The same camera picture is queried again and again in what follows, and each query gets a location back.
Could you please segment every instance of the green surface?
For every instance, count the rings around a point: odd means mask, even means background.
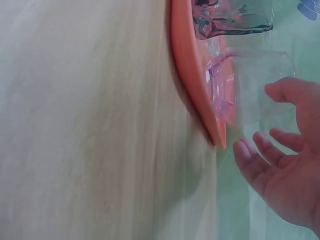
[[[274,6],[274,29],[263,34],[228,36],[230,47],[285,51],[295,66],[296,76],[318,82],[320,18],[308,20],[298,10],[298,0],[278,0]],[[248,186],[236,167],[232,143],[256,131],[281,127],[298,132],[295,111],[262,119],[241,129],[227,129],[227,149],[217,153],[217,232],[218,240],[316,240],[303,227],[285,222]],[[284,152],[288,149],[279,146]]]

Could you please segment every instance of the wood grain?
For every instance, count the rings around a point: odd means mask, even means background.
[[[216,153],[169,16],[165,0],[0,2],[0,239],[214,238]]]

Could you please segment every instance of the orange plate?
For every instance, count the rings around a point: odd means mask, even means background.
[[[210,60],[214,60],[214,57],[208,52],[206,40],[196,39],[192,0],[171,1],[171,41],[179,75],[212,142],[225,149],[226,122],[215,116],[211,104],[212,96],[205,80],[205,65]],[[224,50],[227,47],[225,37],[217,38],[219,38],[219,48]],[[225,67],[222,71],[223,75],[232,76],[232,63],[230,62],[229,67]],[[227,88],[229,95],[233,96],[233,81],[232,84],[227,85]]]

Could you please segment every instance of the finger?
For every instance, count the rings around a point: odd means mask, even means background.
[[[305,139],[301,134],[283,131],[279,128],[272,128],[270,135],[281,145],[295,151],[301,152],[304,149]]]
[[[293,160],[292,155],[284,154],[270,142],[265,134],[261,132],[256,132],[253,135],[253,141],[262,156],[264,156],[272,166],[283,169]]]
[[[295,77],[285,77],[265,85],[264,90],[275,102],[296,105],[299,97],[314,84],[314,82],[304,81]]]
[[[250,143],[250,149],[247,144],[247,140],[239,140],[233,144],[235,162],[251,187],[263,196],[266,185],[271,179],[267,172],[272,170],[272,167],[262,164],[264,159],[256,151],[252,151]]]

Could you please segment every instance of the glass cup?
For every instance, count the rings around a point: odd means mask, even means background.
[[[266,84],[295,76],[285,52],[227,48],[207,73],[212,80],[213,111],[232,126],[243,127],[294,108],[274,102],[265,93]]]
[[[272,0],[191,0],[195,35],[247,35],[273,29]]]

